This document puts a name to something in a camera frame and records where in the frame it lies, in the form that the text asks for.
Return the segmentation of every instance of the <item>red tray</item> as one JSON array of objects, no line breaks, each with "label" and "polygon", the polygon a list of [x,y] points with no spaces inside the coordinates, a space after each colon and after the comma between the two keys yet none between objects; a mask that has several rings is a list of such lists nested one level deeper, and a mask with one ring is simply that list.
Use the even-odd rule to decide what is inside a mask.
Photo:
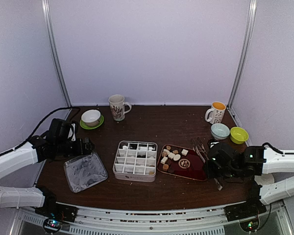
[{"label": "red tray", "polygon": [[[174,173],[165,172],[162,169],[163,164],[161,164],[161,159],[162,159],[162,152],[166,148],[167,145],[171,146],[170,152],[172,152],[174,150],[178,150],[178,149],[188,150],[188,154],[186,156],[183,156],[180,153],[179,154],[181,155],[181,159],[187,159],[190,161],[190,163],[191,163],[190,167],[187,169],[183,169],[179,166],[179,161],[181,159],[176,162],[172,160],[172,164],[170,165],[170,168],[172,168],[174,170]],[[200,156],[198,156],[197,153],[195,151],[193,151],[192,149],[183,148],[183,147],[172,145],[172,144],[166,144],[161,149],[160,156],[158,158],[158,163],[157,163],[157,170],[162,173],[168,174],[168,175],[174,175],[174,176],[197,180],[197,181],[206,181],[207,176],[203,170],[203,166],[204,166],[204,162],[202,161]]]}]

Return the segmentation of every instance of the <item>bowl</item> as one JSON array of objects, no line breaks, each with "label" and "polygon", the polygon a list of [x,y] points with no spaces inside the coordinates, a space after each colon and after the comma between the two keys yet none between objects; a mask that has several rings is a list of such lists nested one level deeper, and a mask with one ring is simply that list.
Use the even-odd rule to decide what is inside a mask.
[{"label": "bowl", "polygon": [[231,140],[236,144],[245,143],[248,140],[248,133],[241,127],[233,127],[231,128]]},{"label": "bowl", "polygon": [[90,127],[99,124],[101,113],[98,110],[90,109],[82,114],[82,121]]},{"label": "bowl", "polygon": [[230,135],[230,129],[222,123],[215,123],[211,126],[211,135],[216,140],[221,141]]}]

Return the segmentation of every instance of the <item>yellow-green bowl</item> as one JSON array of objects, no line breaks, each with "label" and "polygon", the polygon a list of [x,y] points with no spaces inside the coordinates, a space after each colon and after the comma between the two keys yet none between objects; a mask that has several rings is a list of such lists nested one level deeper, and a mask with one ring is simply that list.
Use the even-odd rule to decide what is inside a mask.
[{"label": "yellow-green bowl", "polygon": [[230,139],[236,144],[245,143],[249,137],[246,130],[237,126],[231,128],[230,134]]}]

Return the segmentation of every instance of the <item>wall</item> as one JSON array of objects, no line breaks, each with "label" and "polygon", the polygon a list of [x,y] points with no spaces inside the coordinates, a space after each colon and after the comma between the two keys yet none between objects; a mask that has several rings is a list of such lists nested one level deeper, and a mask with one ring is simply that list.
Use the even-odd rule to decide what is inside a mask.
[{"label": "wall", "polygon": [[[0,0],[0,152],[19,144],[46,114],[63,106],[41,2]],[[38,170],[38,164],[23,168],[0,185],[32,187]],[[0,211],[0,235],[9,232],[13,213]]]},{"label": "wall", "polygon": [[[233,108],[252,144],[294,149],[294,0],[258,1]],[[294,197],[285,203],[294,226]]]},{"label": "wall", "polygon": [[227,103],[248,0],[51,0],[74,105]]}]

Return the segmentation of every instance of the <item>table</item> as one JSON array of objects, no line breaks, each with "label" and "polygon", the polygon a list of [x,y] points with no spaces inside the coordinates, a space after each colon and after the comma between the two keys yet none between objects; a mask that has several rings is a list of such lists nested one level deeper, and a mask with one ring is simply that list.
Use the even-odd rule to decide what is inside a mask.
[{"label": "table", "polygon": [[[224,182],[218,191],[213,179],[198,182],[190,179],[156,173],[152,183],[117,180],[113,162],[122,140],[148,141],[192,148],[191,138],[200,137],[205,144],[211,139],[211,124],[204,120],[208,106],[133,106],[123,121],[113,121],[110,108],[82,107],[74,118],[79,121],[83,112],[98,109],[104,115],[104,124],[95,130],[79,129],[77,137],[89,137],[109,174],[109,178],[85,191],[73,193],[68,187],[62,162],[46,162],[37,185],[44,185],[57,195],[57,201],[72,205],[113,210],[174,210],[192,209],[241,202],[247,199],[251,181],[242,184]],[[229,128],[235,123],[226,111],[223,121]],[[236,145],[228,138],[224,142],[238,151],[246,145]]]}]

